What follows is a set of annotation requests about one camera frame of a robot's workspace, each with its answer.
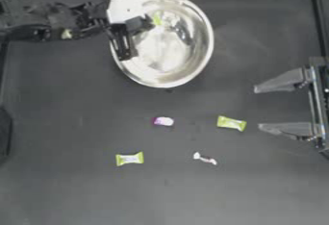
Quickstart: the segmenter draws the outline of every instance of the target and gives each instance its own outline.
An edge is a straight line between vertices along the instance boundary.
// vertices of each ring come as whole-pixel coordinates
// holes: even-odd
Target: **purple candy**
[[[174,119],[170,117],[160,116],[154,118],[153,124],[170,127],[174,125]]]

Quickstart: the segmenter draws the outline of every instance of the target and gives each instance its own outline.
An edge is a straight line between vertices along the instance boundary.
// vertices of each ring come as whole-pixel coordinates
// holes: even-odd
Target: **black table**
[[[311,144],[257,129],[310,121],[308,91],[253,94],[253,85],[322,55],[312,0],[192,1],[215,25],[215,56],[174,89],[121,73],[106,36],[11,43],[2,225],[328,223],[328,161]],[[219,129],[221,114],[247,120],[247,131]],[[158,115],[176,127],[154,127]],[[138,151],[145,164],[116,167],[117,153]],[[196,151],[220,166],[196,162]]]

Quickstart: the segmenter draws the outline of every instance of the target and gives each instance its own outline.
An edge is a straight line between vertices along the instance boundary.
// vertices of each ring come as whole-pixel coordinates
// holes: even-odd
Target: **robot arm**
[[[133,36],[153,27],[142,0],[105,0],[76,7],[63,3],[3,0],[2,6],[2,41],[71,40],[106,32],[122,61],[138,55]]]

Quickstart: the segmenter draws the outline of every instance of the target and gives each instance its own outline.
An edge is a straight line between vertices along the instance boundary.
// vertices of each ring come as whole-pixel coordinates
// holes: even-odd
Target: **candy wrapper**
[[[225,116],[219,117],[217,127],[239,129],[241,132],[245,130],[248,125],[247,121],[240,121]]]
[[[170,117],[160,116],[156,117],[153,120],[154,125],[168,126],[172,127],[174,125],[174,119]]]
[[[196,152],[196,153],[193,154],[193,159],[195,159],[195,160],[200,160],[200,161],[204,162],[204,163],[212,163],[213,165],[217,165],[217,160],[213,159],[213,158],[201,156],[201,153],[200,153],[200,152]]]
[[[145,154],[144,152],[137,153],[136,155],[116,155],[117,166],[122,166],[128,163],[145,163]]]

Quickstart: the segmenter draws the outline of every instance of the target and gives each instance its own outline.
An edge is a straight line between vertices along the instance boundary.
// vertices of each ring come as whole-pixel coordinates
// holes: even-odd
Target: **metal bowl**
[[[134,36],[138,57],[116,62],[140,84],[173,88],[207,67],[215,50],[215,31],[201,9],[188,0],[144,0],[156,27]]]

